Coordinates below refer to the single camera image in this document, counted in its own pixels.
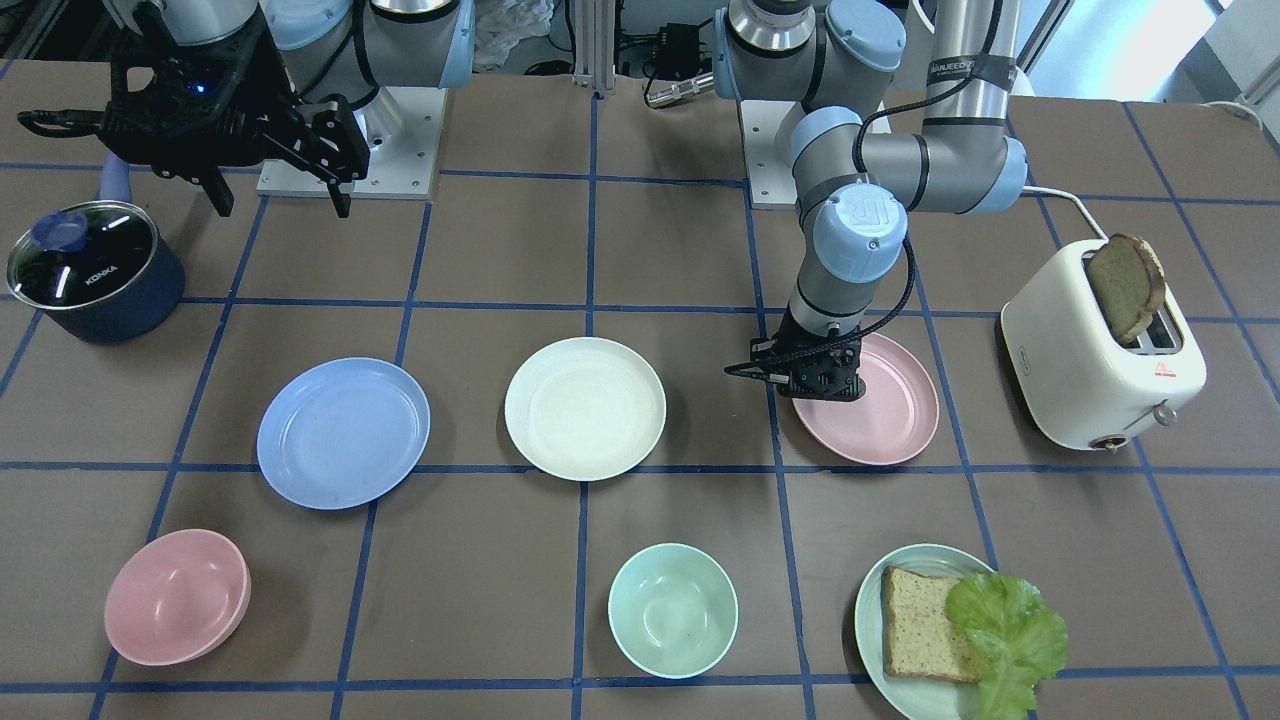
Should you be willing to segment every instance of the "mint green bowl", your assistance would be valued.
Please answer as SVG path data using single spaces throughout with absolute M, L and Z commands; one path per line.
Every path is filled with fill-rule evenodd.
M 692 678 L 733 644 L 737 593 L 705 552 L 655 544 L 631 556 L 613 578 L 609 629 L 636 667 L 659 678 Z

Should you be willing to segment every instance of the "toaster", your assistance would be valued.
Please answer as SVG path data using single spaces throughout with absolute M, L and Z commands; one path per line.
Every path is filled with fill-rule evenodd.
M 1105 240 L 1059 250 L 1000 313 L 1005 350 L 1032 420 L 1074 450 L 1115 451 L 1153 424 L 1170 425 L 1204 387 L 1196 337 L 1166 284 L 1151 327 L 1121 346 L 1084 265 Z

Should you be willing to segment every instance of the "table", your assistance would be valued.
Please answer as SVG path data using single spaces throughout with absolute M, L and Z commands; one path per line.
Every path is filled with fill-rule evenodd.
M 3 72 L 13 241 L 91 199 L 102 158 L 14 113 L 97 108 L 108 83 L 101 65 Z M 475 77 L 451 100 L 434 202 L 357 200 L 347 220 L 326 200 L 259 199 L 244 170 L 220 219 L 140 168 L 134 201 L 189 275 L 169 320 L 90 346 L 0 300 L 0 716 L 888 719 L 849 612 L 870 565 L 915 542 L 1030 579 L 1066 619 L 1043 720 L 1280 715 L 1280 159 L 1249 122 L 1014 99 L 1032 179 L 1153 243 L 1208 384 L 1116 455 L 1053 446 L 1001 374 L 995 318 L 1087 225 L 1057 199 L 913 215 L 919 292 L 884 332 L 943 413 L 919 457 L 877 469 L 721 372 L 776 327 L 803 237 L 791 213 L 749 209 L 732 104 L 650 111 L 640 88 Z M 525 357 L 581 334 L 644 355 L 669 419 L 634 471 L 579 486 L 535 471 L 500 409 Z M 276 391 L 343 356 L 412 373 L 431 437 L 381 500 L 310 511 L 266 486 L 253 438 Z M 244 552 L 243 624 L 177 667 L 118 660 L 113 575 L 193 527 Z M 666 541 L 714 556 L 741 603 L 732 650 L 691 682 L 644 676 L 605 618 L 621 564 Z

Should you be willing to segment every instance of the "lettuce leaf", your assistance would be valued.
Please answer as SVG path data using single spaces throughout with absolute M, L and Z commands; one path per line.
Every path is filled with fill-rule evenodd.
M 947 618 L 991 661 L 978 683 L 979 720 L 1023 720 L 1036 683 L 1066 666 L 1066 621 L 1021 578 L 969 575 L 951 588 Z

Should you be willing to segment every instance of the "white bread slice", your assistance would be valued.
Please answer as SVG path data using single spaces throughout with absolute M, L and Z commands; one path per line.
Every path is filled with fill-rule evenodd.
M 884 597 L 884 671 L 899 678 L 977 683 L 987 657 L 947 619 L 947 593 L 960 578 L 933 578 L 890 566 Z
M 1111 337 L 1129 345 L 1165 304 L 1165 269 L 1140 237 L 1114 234 L 1084 268 Z

